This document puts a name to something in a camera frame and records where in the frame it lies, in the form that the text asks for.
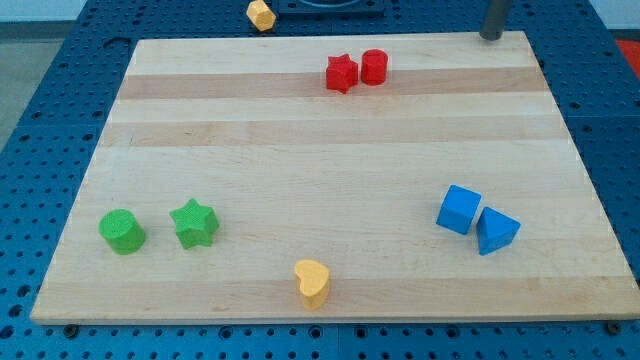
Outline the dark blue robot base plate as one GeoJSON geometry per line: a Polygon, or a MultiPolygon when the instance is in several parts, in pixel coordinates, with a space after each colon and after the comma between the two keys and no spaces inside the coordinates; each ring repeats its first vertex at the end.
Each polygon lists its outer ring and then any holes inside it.
{"type": "Polygon", "coordinates": [[[272,0],[280,17],[374,15],[385,11],[384,0],[272,0]]]}

